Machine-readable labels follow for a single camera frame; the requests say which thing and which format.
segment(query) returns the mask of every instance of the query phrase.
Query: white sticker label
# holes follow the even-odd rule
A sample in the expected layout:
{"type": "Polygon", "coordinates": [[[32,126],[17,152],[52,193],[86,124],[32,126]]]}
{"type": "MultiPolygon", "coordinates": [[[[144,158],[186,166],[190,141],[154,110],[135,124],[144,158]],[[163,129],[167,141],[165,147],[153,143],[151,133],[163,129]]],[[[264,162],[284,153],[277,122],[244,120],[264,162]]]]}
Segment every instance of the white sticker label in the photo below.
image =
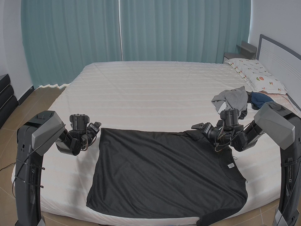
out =
{"type": "Polygon", "coordinates": [[[91,124],[90,126],[91,126],[91,128],[94,129],[96,132],[99,131],[99,130],[98,130],[95,126],[93,126],[92,124],[91,124]]]}
{"type": "Polygon", "coordinates": [[[205,133],[208,132],[208,130],[210,129],[210,126],[211,126],[211,124],[209,123],[208,126],[207,126],[207,128],[206,128],[206,130],[205,130],[205,133]]]}
{"type": "Polygon", "coordinates": [[[231,164],[228,165],[228,168],[233,168],[233,167],[235,167],[234,163],[231,163],[231,164]]]}

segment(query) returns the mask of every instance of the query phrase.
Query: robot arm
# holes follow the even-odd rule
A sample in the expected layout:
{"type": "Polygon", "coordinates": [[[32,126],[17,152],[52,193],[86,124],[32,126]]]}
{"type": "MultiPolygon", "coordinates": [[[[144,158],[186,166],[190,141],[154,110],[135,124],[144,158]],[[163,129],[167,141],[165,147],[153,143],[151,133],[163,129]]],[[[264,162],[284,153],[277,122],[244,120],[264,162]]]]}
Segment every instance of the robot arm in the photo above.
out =
{"type": "Polygon", "coordinates": [[[295,225],[301,191],[301,119],[275,102],[265,103],[245,129],[238,123],[236,109],[222,111],[220,117],[216,127],[209,122],[191,127],[201,130],[217,152],[229,145],[239,152],[249,149],[264,133],[280,147],[281,192],[273,226],[295,225]]]}
{"type": "Polygon", "coordinates": [[[43,226],[40,188],[43,155],[56,143],[61,153],[78,155],[93,144],[101,123],[90,123],[87,115],[71,115],[71,131],[55,111],[43,111],[17,131],[18,151],[15,195],[18,221],[16,226],[43,226]]]}

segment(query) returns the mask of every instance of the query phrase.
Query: gray clothing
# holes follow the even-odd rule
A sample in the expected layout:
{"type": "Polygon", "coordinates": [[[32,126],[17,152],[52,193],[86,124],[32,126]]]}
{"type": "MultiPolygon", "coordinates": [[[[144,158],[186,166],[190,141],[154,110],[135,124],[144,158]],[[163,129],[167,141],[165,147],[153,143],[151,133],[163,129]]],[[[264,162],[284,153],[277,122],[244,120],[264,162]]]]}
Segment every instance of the gray clothing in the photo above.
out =
{"type": "Polygon", "coordinates": [[[238,109],[239,116],[241,111],[246,110],[248,101],[248,95],[244,86],[232,90],[224,90],[220,92],[218,95],[214,96],[212,99],[212,103],[215,106],[216,111],[219,111],[220,107],[224,102],[226,102],[226,110],[228,109],[238,109]]]}

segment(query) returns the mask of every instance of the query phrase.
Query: tile floor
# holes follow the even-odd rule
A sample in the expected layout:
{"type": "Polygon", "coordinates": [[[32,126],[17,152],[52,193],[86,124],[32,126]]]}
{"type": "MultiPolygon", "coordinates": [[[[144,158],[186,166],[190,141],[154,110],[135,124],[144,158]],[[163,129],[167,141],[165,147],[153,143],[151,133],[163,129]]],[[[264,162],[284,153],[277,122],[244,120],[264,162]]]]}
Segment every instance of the tile floor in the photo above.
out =
{"type": "MultiPolygon", "coordinates": [[[[64,88],[38,88],[17,107],[0,129],[0,168],[16,161],[16,130],[37,113],[47,110],[64,88]]],[[[0,226],[13,226],[17,220],[16,203],[11,192],[13,166],[0,172],[0,226]]],[[[271,226],[279,200],[237,217],[225,219],[214,226],[271,226]]],[[[96,226],[98,224],[69,217],[43,213],[47,226],[96,226]]]]}

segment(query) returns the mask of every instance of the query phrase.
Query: mattress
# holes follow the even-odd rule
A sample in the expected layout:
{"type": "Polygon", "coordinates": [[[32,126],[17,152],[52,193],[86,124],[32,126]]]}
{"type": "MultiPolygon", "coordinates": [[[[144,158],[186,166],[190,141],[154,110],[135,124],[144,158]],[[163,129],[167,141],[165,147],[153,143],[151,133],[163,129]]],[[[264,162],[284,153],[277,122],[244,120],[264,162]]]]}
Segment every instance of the mattress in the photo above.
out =
{"type": "MultiPolygon", "coordinates": [[[[189,62],[106,62],[87,65],[62,92],[54,110],[71,130],[69,116],[86,114],[102,127],[145,131],[180,132],[201,122],[215,124],[220,118],[211,103],[225,89],[245,86],[243,78],[226,64],[189,62]]],[[[241,124],[253,120],[248,110],[241,124]]],[[[52,146],[44,155],[41,210],[99,224],[186,225],[198,217],[174,219],[121,218],[86,207],[99,156],[99,136],[78,156],[60,153],[52,146]]],[[[244,152],[233,150],[237,167],[247,179],[248,200],[237,214],[263,206],[280,196],[280,150],[263,135],[244,152]]]]}

